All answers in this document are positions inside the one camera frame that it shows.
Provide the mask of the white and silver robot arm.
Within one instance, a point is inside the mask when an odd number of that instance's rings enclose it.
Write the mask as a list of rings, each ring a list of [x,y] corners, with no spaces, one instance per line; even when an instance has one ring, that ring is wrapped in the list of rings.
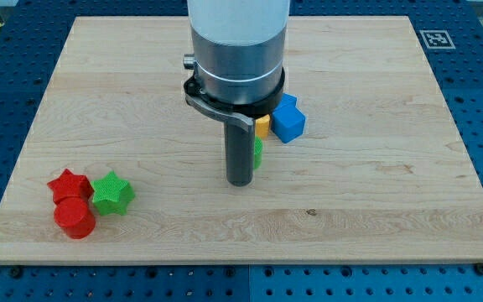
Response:
[[[234,105],[258,102],[278,86],[289,0],[188,0],[195,79]]]

